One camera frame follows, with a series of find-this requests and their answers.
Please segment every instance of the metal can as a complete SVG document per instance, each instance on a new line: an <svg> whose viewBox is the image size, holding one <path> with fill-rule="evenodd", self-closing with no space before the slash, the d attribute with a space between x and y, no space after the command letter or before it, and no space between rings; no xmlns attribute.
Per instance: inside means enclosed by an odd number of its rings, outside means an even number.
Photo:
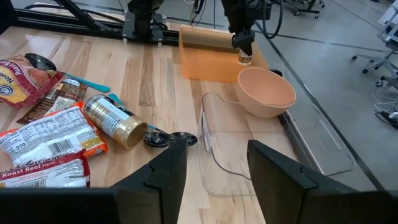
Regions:
<svg viewBox="0 0 398 224"><path fill-rule="evenodd" d="M106 134L126 148L132 148L145 135L147 123L109 97L98 94L91 97L84 114Z"/></svg>

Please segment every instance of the wooden tabletop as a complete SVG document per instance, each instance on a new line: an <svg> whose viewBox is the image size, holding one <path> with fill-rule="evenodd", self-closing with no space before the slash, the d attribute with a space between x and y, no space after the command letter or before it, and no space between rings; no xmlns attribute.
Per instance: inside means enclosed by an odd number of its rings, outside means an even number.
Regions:
<svg viewBox="0 0 398 224"><path fill-rule="evenodd" d="M179 25L171 24L173 29ZM122 40L61 34L10 27L0 35L0 58L34 52L53 61L58 70L108 85L133 113L172 133L196 134L201 98L209 91L228 96L233 83L189 80L182 77L178 47L143 45ZM84 100L99 92L89 88ZM16 120L30 107L15 110L0 105L0 131L18 128ZM277 119L276 129L280 129ZM108 187L133 173L162 152L140 142L127 150L105 137L109 151L89 158L91 186ZM196 148L188 150L188 170L179 223L265 223L257 198L215 197L203 187ZM283 153L294 157L290 149Z"/></svg>

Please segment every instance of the food package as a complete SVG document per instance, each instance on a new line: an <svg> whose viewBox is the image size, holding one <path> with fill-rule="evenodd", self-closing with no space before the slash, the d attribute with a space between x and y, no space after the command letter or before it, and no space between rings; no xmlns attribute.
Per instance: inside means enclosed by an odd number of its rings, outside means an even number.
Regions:
<svg viewBox="0 0 398 224"><path fill-rule="evenodd" d="M86 90L86 85L74 79L65 78L17 122L29 124L50 113L67 109L81 101Z"/></svg>
<svg viewBox="0 0 398 224"><path fill-rule="evenodd" d="M0 133L0 146L14 166L86 149L89 157L107 151L99 131L81 112L82 102L33 121L20 129Z"/></svg>
<svg viewBox="0 0 398 224"><path fill-rule="evenodd" d="M19 109L36 102L61 79L60 72L34 68L22 55L0 60L0 101Z"/></svg>
<svg viewBox="0 0 398 224"><path fill-rule="evenodd" d="M84 150L0 172L1 188L89 187L90 169Z"/></svg>

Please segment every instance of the gray floor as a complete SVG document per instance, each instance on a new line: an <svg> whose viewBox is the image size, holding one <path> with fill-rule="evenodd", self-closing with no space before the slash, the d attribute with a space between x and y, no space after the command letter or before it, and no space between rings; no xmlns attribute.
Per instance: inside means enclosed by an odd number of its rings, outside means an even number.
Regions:
<svg viewBox="0 0 398 224"><path fill-rule="evenodd" d="M218 29L226 29L228 22L223 15L221 1L216 1L215 22ZM23 7L27 2L14 0L14 5ZM79 0L79 2L96 5L82 8L103 12L113 12L104 7L120 8L117 0ZM121 0L123 8L127 8L128 0ZM360 167L367 167L370 175L375 176L385 189L398 189L398 138L397 130L380 122L374 115L376 91L375 82L382 75L388 75L380 68L362 74L367 65L365 59L359 58L350 62L354 54L384 55L387 49L376 36L382 25L377 20L388 8L388 2L375 3L370 0L324 0L326 7L321 10L320 17L314 19L311 14L293 16L290 6L285 6L284 21L280 36L270 43L261 34L256 34L261 50L272 68L281 70L296 88L298 98L309 100L301 89L294 74L298 75L312 95L317 99L336 127L345 136L357 153L357 160L362 161L354 166L360 181L352 181L351 177L340 175L336 179L360 190L379 188L369 181ZM207 0L199 26L213 27L213 3ZM168 17L174 17L179 23L186 23L190 17L192 5L183 0L165 0L158 11ZM272 10L272 19L267 29L272 32L277 23L279 7ZM398 55L392 57L398 65ZM398 98L398 91L386 86L379 89L391 98ZM294 114L298 117L305 114Z"/></svg>

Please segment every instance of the orange tray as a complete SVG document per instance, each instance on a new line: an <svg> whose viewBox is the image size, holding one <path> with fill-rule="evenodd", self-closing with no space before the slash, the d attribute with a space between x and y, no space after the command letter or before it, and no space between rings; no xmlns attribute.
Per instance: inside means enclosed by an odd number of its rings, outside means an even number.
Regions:
<svg viewBox="0 0 398 224"><path fill-rule="evenodd" d="M268 69L257 43L252 44L250 65L239 63L239 49L231 45L232 34L221 30L181 27L180 66L185 78L218 82L237 82L239 72L248 67Z"/></svg>

